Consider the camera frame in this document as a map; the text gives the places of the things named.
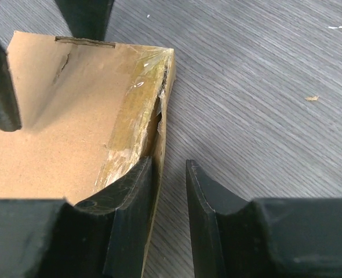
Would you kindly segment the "brown cardboard express box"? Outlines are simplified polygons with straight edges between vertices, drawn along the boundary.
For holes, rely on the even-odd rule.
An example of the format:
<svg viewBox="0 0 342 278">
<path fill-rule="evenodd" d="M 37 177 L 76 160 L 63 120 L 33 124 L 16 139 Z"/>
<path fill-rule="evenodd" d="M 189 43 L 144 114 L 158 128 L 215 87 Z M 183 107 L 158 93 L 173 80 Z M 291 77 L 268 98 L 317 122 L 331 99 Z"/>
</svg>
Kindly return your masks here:
<svg viewBox="0 0 342 278">
<path fill-rule="evenodd" d="M 0 199 L 76 205 L 152 159 L 157 208 L 172 48 L 16 31 L 8 59 L 23 127 L 0 130 Z"/>
</svg>

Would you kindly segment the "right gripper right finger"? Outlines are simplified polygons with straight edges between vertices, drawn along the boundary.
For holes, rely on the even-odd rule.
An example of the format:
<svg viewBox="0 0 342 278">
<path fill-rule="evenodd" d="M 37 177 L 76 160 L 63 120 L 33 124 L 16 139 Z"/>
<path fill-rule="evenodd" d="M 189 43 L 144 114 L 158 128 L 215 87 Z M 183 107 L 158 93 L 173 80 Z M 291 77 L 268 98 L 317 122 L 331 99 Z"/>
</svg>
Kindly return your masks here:
<svg viewBox="0 0 342 278">
<path fill-rule="evenodd" d="M 244 200 L 185 166 L 196 277 L 342 277 L 342 198 Z"/>
</svg>

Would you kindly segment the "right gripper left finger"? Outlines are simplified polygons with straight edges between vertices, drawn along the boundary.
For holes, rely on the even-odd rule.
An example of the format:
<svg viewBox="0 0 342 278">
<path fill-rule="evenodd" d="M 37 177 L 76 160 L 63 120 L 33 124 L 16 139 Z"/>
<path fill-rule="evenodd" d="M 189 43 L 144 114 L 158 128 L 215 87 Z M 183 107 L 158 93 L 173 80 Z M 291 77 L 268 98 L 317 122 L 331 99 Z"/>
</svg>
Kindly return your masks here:
<svg viewBox="0 0 342 278">
<path fill-rule="evenodd" d="M 140 277 L 153 207 L 153 166 L 71 205 L 0 199 L 0 277 Z"/>
</svg>

